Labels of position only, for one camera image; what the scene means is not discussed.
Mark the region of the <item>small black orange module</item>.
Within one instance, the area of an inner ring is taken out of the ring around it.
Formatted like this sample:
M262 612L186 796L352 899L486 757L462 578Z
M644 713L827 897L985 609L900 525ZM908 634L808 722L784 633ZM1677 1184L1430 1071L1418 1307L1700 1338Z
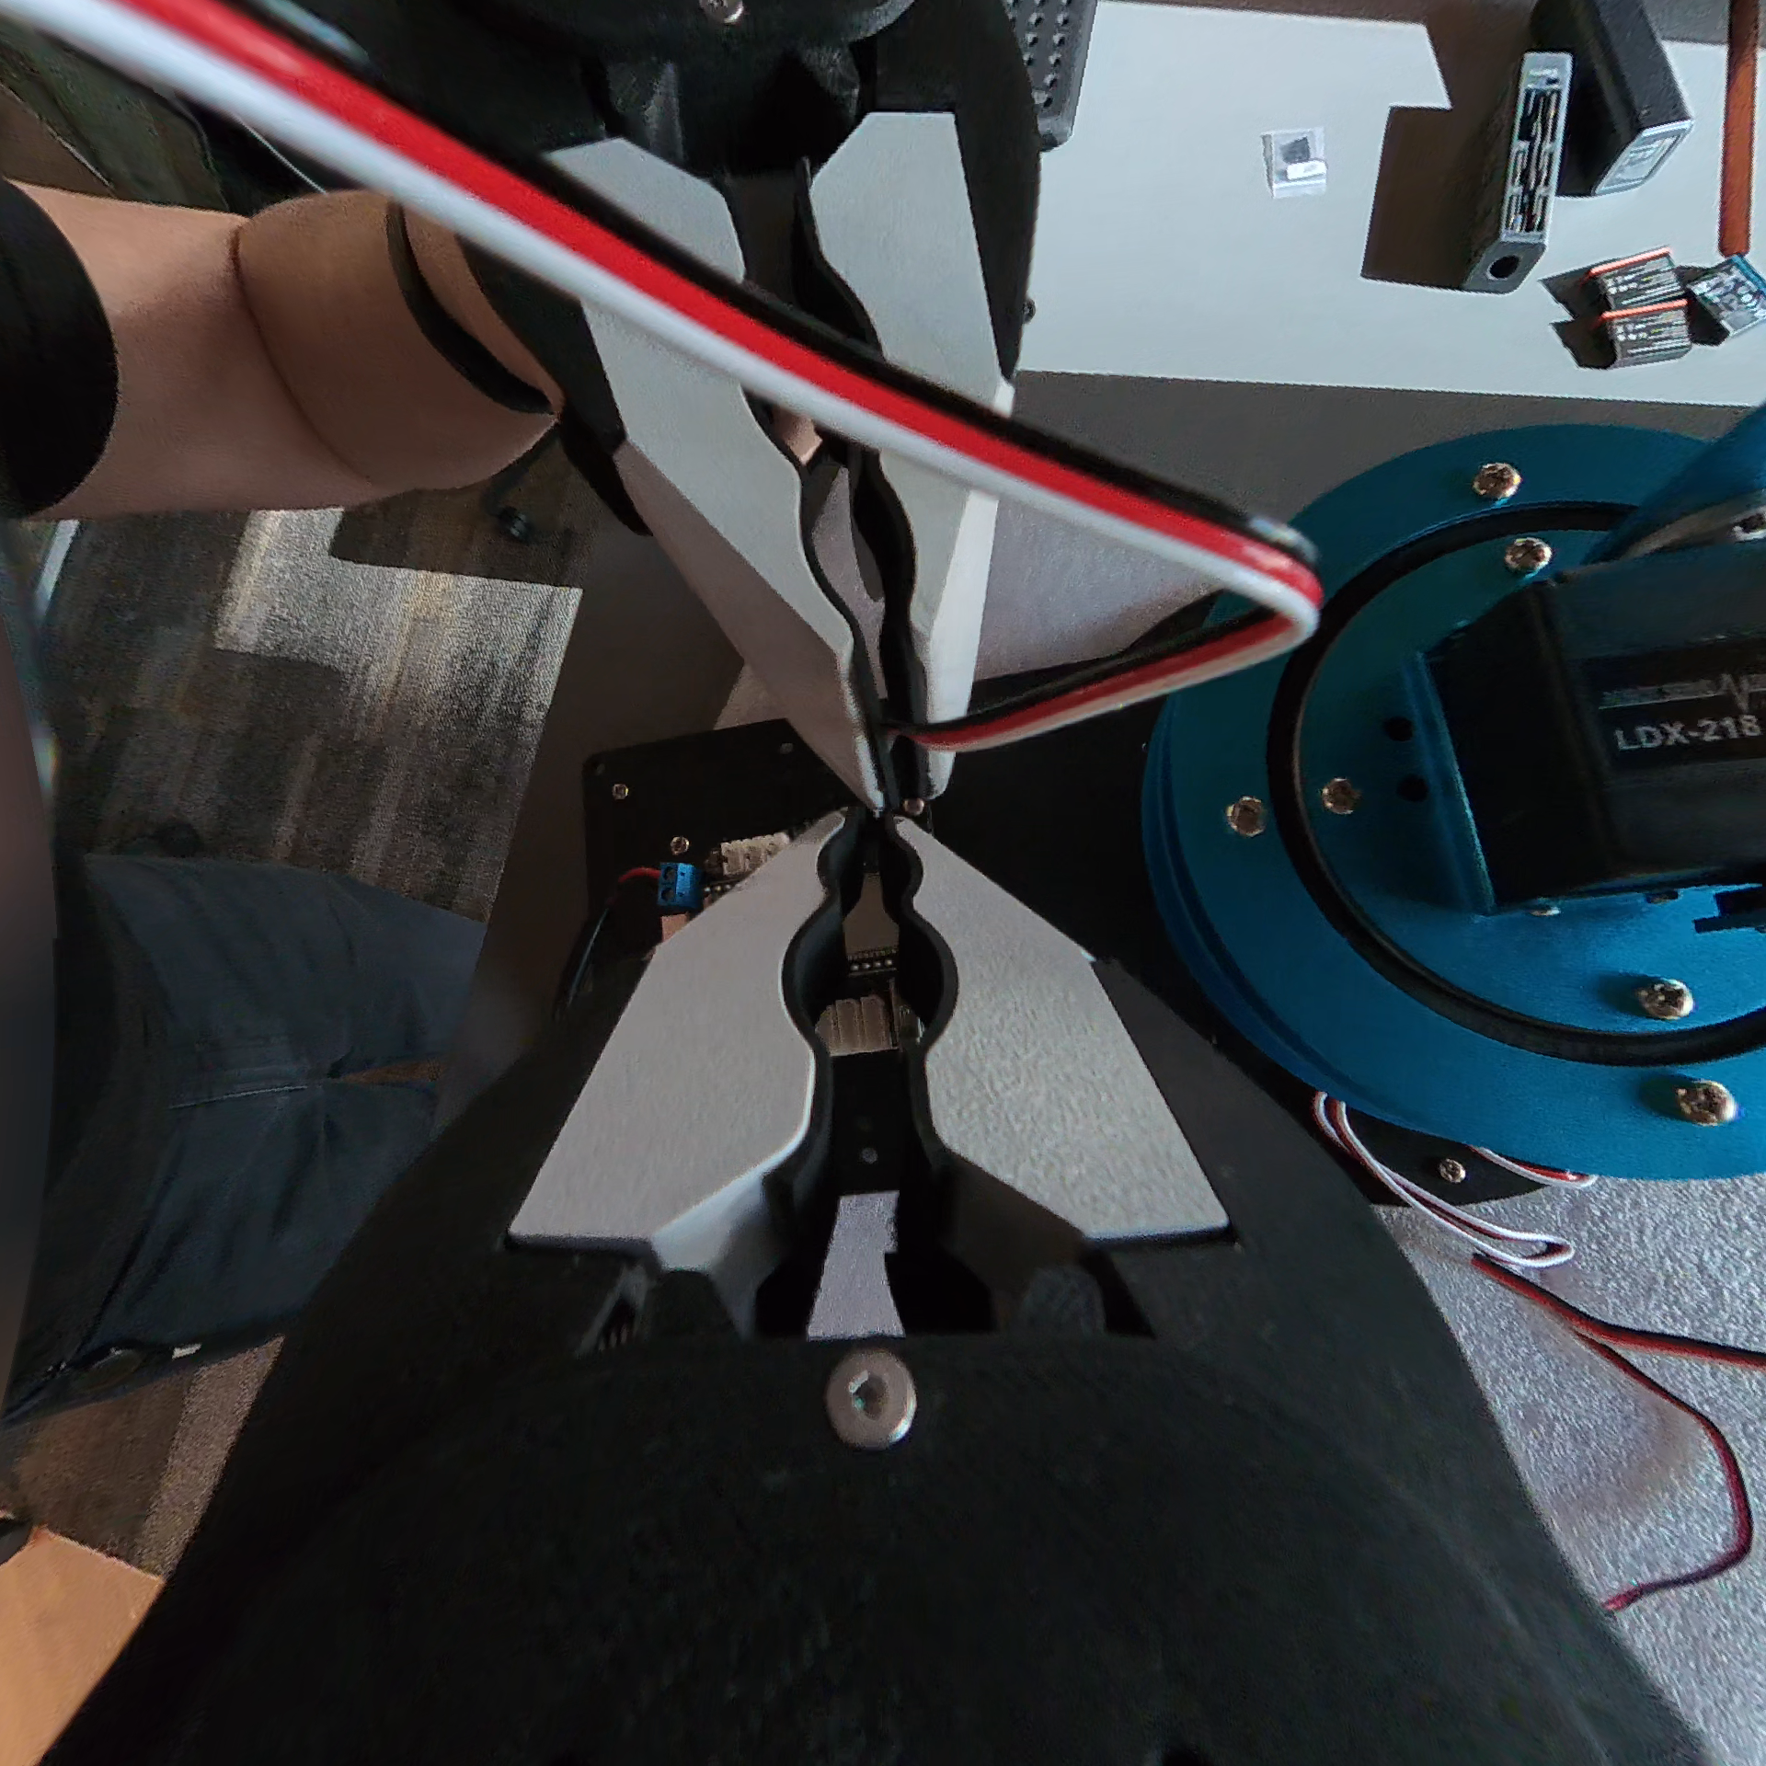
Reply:
M1610 314L1684 308L1688 292L1667 247L1653 247L1552 278L1558 303L1586 321Z
M1608 305L1574 326L1574 356L1593 369L1631 369L1690 356L1690 302L1673 296L1643 305Z

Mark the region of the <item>light grey desk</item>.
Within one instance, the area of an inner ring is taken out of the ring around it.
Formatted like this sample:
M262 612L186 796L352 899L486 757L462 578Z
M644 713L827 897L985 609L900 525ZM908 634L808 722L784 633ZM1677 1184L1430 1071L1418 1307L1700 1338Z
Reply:
M1291 657L1164 699L1158 907L1226 1028L1367 1180L1566 1557L1716 1760L1762 1760L1762 928L1649 876L1491 893L1470 799L1581 755L1529 616L1762 403L1762 342L1593 369L1552 278L1716 247L1726 3L1644 3L1691 132L1556 196L1512 292L1460 289L1534 3L1100 3L1043 157L1019 416L1313 534ZM1326 130L1273 201L1262 134Z

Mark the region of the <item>person's dark pants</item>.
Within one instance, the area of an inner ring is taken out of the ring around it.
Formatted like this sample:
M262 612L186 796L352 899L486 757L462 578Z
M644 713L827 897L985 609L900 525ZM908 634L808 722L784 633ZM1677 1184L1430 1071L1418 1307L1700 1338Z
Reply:
M431 1144L485 922L283 862L57 854L47 1182L5 1423L281 1335Z

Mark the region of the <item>black grey patterned charger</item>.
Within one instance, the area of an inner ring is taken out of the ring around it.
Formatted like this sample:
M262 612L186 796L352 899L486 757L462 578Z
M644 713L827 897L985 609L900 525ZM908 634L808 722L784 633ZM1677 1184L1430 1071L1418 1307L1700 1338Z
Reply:
M1572 54L1534 48L1519 56L1509 85L1488 115L1460 289L1512 292L1542 258L1572 88Z

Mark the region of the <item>brown cardboard box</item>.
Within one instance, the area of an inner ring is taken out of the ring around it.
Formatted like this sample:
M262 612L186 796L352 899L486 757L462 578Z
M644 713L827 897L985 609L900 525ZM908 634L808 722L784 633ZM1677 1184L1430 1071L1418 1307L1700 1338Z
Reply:
M35 1764L165 1579L16 1516L2 1533L2 1764Z

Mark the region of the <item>black controller circuit board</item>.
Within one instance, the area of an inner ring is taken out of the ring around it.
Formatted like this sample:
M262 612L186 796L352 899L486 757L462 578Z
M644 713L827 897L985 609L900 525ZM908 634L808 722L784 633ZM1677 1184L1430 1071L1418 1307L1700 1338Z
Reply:
M584 928L564 963L553 1014L601 992L614 966L753 879L827 813L844 783L780 717L639 743L584 766ZM913 1172L900 1040L917 1028L897 982L898 928L874 838L841 930L838 982L816 1025L833 1063L833 1193L905 1188Z

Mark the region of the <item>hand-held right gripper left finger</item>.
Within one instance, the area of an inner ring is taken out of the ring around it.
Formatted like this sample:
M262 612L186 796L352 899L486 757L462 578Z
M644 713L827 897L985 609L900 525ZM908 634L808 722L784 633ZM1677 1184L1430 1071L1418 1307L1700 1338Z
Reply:
M817 1020L846 982L864 813L829 813L657 945L512 1220L517 1248L712 1282L739 1330L829 1153Z

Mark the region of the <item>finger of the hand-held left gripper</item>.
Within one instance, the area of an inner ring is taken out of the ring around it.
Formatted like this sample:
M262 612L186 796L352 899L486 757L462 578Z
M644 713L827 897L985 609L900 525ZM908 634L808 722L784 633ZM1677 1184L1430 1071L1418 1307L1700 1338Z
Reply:
M789 172L707 181L621 140L551 150L550 164L796 303ZM880 813L854 616L808 553L806 465L733 376L600 305L585 305L585 324L626 433L613 458L635 511L784 717Z
M874 113L808 176L814 262L887 364L1012 409L978 222L947 113ZM877 699L908 722L966 716L1001 501L900 452L814 475L811 556L858 626Z

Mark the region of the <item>person's left forearm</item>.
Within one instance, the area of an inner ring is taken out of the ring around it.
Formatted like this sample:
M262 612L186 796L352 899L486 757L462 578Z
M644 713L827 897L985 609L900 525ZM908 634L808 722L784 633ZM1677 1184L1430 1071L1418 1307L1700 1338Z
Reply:
M5 181L5 513L315 508L355 488L267 353L244 226Z

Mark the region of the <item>black power adapter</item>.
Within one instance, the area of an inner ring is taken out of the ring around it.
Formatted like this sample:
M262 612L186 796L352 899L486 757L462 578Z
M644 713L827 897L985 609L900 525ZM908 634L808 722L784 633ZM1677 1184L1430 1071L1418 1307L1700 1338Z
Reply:
M1529 29L1574 62L1556 190L1640 189L1693 126L1644 2L1536 2Z

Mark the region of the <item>small blue module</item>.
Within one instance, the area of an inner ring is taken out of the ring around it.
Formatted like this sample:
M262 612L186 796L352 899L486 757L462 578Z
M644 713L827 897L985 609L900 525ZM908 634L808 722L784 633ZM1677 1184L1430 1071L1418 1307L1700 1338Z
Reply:
M1681 271L1690 332L1700 346L1720 346L1763 326L1763 271L1748 253Z

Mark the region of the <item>brown stick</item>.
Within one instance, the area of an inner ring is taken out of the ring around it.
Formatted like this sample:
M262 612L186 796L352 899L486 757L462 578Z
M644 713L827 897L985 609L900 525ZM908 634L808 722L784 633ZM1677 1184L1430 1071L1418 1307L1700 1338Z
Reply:
M1727 2L1716 247L1745 257L1754 231L1762 2Z

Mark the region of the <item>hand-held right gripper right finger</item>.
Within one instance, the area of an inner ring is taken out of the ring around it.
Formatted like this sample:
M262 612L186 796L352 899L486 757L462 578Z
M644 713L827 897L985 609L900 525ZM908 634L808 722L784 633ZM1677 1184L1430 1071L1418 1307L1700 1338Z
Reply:
M1001 1319L1054 1267L1190 1248L1229 1213L1070 935L908 817L883 828L933 1234Z

